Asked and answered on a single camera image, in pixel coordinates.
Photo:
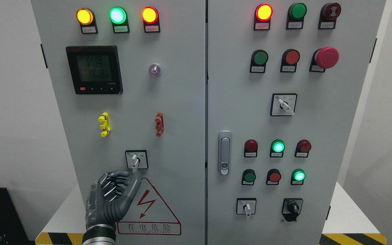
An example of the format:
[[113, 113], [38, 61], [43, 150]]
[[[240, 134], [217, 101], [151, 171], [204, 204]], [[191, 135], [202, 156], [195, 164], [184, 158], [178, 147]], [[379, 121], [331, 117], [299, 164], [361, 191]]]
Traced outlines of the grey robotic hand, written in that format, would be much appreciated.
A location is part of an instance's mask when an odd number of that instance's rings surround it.
[[112, 171], [91, 184], [86, 201], [86, 228], [99, 224], [115, 228], [115, 223], [123, 219], [132, 205], [141, 178], [139, 171]]

